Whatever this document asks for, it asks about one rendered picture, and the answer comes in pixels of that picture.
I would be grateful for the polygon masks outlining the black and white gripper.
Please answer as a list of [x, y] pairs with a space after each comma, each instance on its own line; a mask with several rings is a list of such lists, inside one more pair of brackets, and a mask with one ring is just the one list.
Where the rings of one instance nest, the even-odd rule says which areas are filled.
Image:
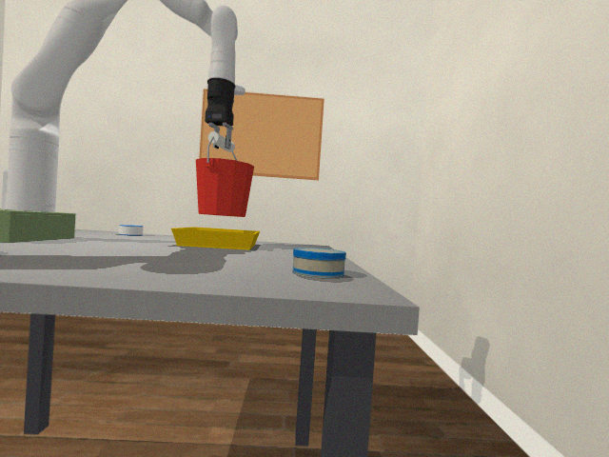
[[246, 89], [235, 85], [235, 69], [223, 61], [210, 63], [207, 83], [205, 122], [217, 133], [220, 131], [218, 126], [226, 127], [226, 148], [231, 149], [234, 95], [245, 95]]

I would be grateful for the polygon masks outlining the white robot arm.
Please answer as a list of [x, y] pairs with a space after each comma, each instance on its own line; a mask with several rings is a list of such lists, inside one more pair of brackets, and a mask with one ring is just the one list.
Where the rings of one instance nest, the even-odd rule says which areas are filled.
[[[211, 37], [210, 63], [235, 69], [237, 18], [206, 0], [160, 0]], [[44, 43], [11, 83], [9, 165], [3, 171], [1, 209], [55, 212], [60, 109], [72, 74], [92, 55], [127, 0], [72, 0], [54, 20]], [[236, 39], [235, 39], [236, 37]]]

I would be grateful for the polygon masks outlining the blue and beige round tin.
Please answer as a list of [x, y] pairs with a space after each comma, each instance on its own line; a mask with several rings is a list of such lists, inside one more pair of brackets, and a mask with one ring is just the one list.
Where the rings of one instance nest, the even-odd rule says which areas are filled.
[[346, 252], [328, 248], [294, 248], [294, 274], [322, 279], [344, 277]]

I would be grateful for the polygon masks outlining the yellow square tray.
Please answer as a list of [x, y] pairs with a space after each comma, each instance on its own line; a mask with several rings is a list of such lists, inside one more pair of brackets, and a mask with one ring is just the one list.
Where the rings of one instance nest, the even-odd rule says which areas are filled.
[[224, 228], [172, 228], [177, 246], [251, 250], [259, 231]]

